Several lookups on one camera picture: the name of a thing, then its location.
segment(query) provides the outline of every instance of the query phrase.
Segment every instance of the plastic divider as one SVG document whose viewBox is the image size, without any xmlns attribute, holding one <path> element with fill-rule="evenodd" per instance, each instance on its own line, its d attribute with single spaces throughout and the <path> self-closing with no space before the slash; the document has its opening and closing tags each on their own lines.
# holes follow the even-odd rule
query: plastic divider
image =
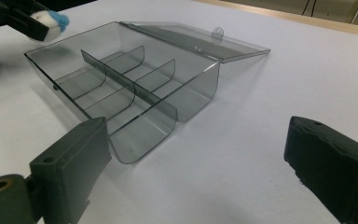
<svg viewBox="0 0 358 224">
<path fill-rule="evenodd" d="M 172 132 L 176 121 L 176 107 L 164 100 L 152 105 L 110 135 L 117 158 L 122 163 L 140 160 Z"/>
<path fill-rule="evenodd" d="M 103 85 L 106 80 L 103 63 L 93 58 L 84 50 L 81 50 L 81 53 L 83 60 L 91 65 L 91 69 L 80 74 L 77 74 L 78 72 L 74 72 L 57 80 L 60 87 L 73 99 L 87 94 L 95 88 Z"/>
<path fill-rule="evenodd" d="M 106 117 L 110 119 L 129 107 L 134 98 L 134 87 L 130 84 L 91 105 L 89 108 L 85 108 L 85 110 L 92 118 Z"/>
<path fill-rule="evenodd" d="M 133 68 L 142 64 L 145 59 L 145 48 L 141 46 L 133 49 L 125 54 L 122 54 L 115 59 L 105 62 L 104 64 L 118 71 L 120 74 L 125 74 Z"/>
<path fill-rule="evenodd" d="M 169 82 L 175 74 L 175 59 L 163 64 L 161 67 L 136 80 L 135 83 L 148 91 L 155 91 Z"/>
<path fill-rule="evenodd" d="M 220 63 L 211 65 L 166 96 L 166 102 L 178 108 L 178 121 L 187 121 L 213 99 L 217 90 L 219 68 Z"/>
</svg>

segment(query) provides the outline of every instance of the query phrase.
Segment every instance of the lid latch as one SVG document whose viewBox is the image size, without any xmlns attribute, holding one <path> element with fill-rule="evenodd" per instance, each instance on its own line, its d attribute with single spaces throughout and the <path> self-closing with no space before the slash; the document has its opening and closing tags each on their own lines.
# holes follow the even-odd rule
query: lid latch
<svg viewBox="0 0 358 224">
<path fill-rule="evenodd" d="M 222 43 L 222 39 L 223 39 L 223 35 L 225 34 L 225 31 L 223 30 L 222 27 L 216 27 L 214 28 L 211 38 L 212 41 L 216 44 L 220 44 Z"/>
</svg>

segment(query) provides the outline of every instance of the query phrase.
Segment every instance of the compartment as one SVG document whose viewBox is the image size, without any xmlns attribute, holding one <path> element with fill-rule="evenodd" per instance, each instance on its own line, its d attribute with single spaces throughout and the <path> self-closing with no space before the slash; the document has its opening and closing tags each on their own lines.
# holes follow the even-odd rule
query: compartment
<svg viewBox="0 0 358 224">
<path fill-rule="evenodd" d="M 123 163 L 141 159 L 172 132 L 176 121 L 186 121 L 206 106 L 219 75 L 220 62 L 205 57 L 205 50 L 178 48 L 167 39 L 172 31 L 156 38 L 165 27 L 142 25 L 132 29 L 133 24 L 113 22 L 26 53 L 36 73 L 81 119 L 106 117 L 112 148 Z M 239 57 L 239 51 L 212 40 L 213 53 Z"/>
</svg>

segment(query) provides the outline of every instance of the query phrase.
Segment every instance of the hinged lid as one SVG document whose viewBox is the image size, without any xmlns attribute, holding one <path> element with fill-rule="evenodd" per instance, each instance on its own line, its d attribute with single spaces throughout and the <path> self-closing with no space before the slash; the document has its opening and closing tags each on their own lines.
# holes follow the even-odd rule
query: hinged lid
<svg viewBox="0 0 358 224">
<path fill-rule="evenodd" d="M 120 24 L 220 63 L 234 62 L 270 52 L 270 49 L 224 37 L 223 29 L 220 27 L 209 33 L 171 22 L 121 22 Z"/>
</svg>

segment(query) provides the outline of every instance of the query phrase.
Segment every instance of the transparent plastic container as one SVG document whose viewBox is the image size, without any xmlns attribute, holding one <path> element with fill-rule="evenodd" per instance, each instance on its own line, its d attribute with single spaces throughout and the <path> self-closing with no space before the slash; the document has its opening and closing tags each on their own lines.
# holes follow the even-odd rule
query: transparent plastic container
<svg viewBox="0 0 358 224">
<path fill-rule="evenodd" d="M 266 53 L 220 29 L 112 22 L 25 56 L 81 120 L 106 117 L 117 159 L 132 163 L 213 99 L 220 63 Z"/>
</svg>

